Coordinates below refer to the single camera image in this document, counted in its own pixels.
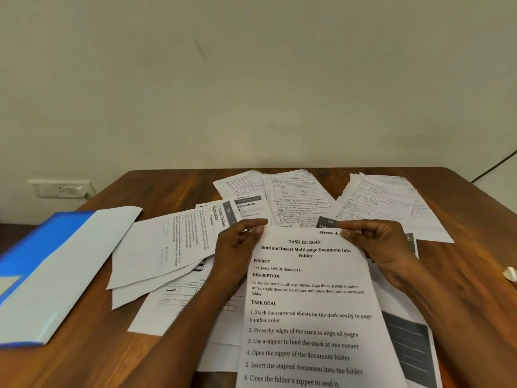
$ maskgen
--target wooden desk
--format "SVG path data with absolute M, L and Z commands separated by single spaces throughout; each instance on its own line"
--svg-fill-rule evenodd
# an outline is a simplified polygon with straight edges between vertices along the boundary
M 132 171 L 80 209 L 136 205 L 143 208 L 139 220 L 149 219 L 218 199 L 211 183 L 244 170 Z M 406 177 L 456 241 L 418 241 L 420 260 L 517 349 L 517 292 L 501 274 L 504 267 L 517 267 L 517 215 L 444 168 L 308 170 L 334 198 L 350 180 L 350 173 Z M 158 337 L 127 332 L 145 297 L 111 311 L 111 291 L 105 290 L 110 274 L 111 259 L 46 346 L 0 350 L 2 387 L 117 387 L 126 378 Z M 439 348 L 438 357 L 443 386 L 464 386 Z M 197 373 L 193 385 L 233 387 L 235 379 L 235 373 Z

